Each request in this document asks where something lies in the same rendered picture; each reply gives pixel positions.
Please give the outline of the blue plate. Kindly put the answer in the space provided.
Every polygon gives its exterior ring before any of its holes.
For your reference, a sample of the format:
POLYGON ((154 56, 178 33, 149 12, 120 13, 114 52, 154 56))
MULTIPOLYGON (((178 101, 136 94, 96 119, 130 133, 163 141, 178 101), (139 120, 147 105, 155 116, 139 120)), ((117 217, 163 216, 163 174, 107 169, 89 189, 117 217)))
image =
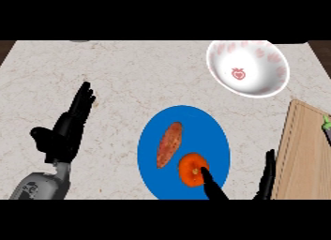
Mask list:
POLYGON ((214 118, 198 108, 178 105, 163 109, 149 119, 138 144, 138 165, 144 184, 160 200, 206 200, 204 187, 188 187, 180 180, 180 158, 197 153, 210 165, 219 187, 226 183, 231 168, 231 148, 225 131, 214 118), (182 124, 182 143, 167 163, 157 168, 157 150, 169 126, 182 124))

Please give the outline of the wooden cutting board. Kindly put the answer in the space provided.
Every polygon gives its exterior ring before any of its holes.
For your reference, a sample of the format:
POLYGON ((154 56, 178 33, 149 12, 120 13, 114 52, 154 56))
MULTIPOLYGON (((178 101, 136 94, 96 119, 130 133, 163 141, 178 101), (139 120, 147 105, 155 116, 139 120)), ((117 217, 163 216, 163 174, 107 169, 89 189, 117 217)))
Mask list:
POLYGON ((331 147, 322 117, 331 115, 294 99, 290 102, 277 152, 275 200, 331 199, 331 147))

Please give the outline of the white bowl with pink print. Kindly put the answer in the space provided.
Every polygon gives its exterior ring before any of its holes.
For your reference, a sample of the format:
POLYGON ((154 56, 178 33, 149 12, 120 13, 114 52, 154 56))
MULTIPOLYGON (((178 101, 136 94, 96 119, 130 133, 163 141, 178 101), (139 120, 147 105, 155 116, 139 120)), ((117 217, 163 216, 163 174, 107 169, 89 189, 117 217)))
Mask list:
POLYGON ((285 56, 268 40, 214 40, 207 48, 210 75, 247 98, 269 98, 290 81, 285 56))

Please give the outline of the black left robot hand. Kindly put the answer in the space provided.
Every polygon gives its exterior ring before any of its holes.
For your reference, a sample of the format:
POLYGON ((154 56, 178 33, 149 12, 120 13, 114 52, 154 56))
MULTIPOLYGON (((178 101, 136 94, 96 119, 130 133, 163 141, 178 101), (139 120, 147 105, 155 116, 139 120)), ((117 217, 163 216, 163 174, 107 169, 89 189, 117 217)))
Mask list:
POLYGON ((36 149, 46 154, 46 163, 73 162, 95 99, 90 83, 84 82, 77 90, 70 110, 58 117, 53 128, 31 129, 36 149))

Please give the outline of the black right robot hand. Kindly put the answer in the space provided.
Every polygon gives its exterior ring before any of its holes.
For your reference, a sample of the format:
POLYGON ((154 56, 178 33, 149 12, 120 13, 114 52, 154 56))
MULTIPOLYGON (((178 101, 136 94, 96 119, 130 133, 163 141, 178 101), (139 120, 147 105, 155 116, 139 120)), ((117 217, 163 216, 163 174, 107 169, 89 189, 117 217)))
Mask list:
MULTIPOLYGON (((266 164, 263 174, 259 182, 257 193, 254 194, 254 200, 269 200, 272 197, 274 184, 277 179, 277 159, 275 150, 271 149, 266 152, 266 164)), ((225 194, 222 188, 213 181, 210 171, 206 167, 201 168, 201 174, 204 179, 204 192, 210 200, 228 200, 229 197, 225 194)))

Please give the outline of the brown sweet potato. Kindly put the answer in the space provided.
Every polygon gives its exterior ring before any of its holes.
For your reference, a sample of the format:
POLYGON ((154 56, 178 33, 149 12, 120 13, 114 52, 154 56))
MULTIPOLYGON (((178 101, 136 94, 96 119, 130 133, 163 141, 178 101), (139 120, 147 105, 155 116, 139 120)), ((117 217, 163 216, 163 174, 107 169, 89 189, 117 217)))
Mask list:
POLYGON ((160 140, 160 145, 157 149, 157 168, 158 169, 161 169, 167 165, 180 147, 180 144, 182 144, 182 123, 175 122, 170 124, 166 130, 164 136, 160 140))

